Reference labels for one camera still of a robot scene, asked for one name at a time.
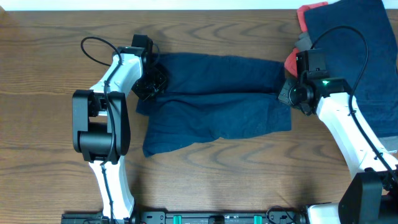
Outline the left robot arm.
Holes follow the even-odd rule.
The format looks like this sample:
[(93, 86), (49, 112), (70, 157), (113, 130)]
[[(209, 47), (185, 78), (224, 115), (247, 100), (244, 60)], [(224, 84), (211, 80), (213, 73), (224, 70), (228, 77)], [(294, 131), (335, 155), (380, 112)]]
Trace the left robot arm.
[(115, 48), (103, 77), (72, 96), (73, 147), (94, 172), (103, 200), (97, 222), (131, 219), (135, 201), (125, 168), (131, 141), (127, 97), (134, 92), (148, 100), (160, 92), (165, 78), (156, 63), (151, 45)]

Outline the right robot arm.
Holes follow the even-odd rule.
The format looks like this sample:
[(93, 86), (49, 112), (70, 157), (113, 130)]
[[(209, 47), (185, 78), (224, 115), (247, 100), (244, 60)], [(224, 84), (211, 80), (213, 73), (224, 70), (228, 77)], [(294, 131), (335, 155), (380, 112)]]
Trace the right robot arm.
[(288, 78), (279, 92), (279, 101), (325, 124), (351, 175), (338, 203), (307, 206), (301, 223), (397, 223), (397, 158), (378, 140), (350, 91), (340, 78)]

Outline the navy blue shorts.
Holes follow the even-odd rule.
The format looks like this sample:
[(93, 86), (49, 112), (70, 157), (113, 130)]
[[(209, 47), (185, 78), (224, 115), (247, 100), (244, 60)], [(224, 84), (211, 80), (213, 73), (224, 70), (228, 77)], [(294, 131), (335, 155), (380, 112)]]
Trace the navy blue shorts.
[(139, 101), (148, 116), (146, 157), (193, 143), (247, 139), (290, 131), (290, 108), (277, 100), (285, 82), (278, 61), (206, 54), (162, 54), (169, 83), (154, 100)]

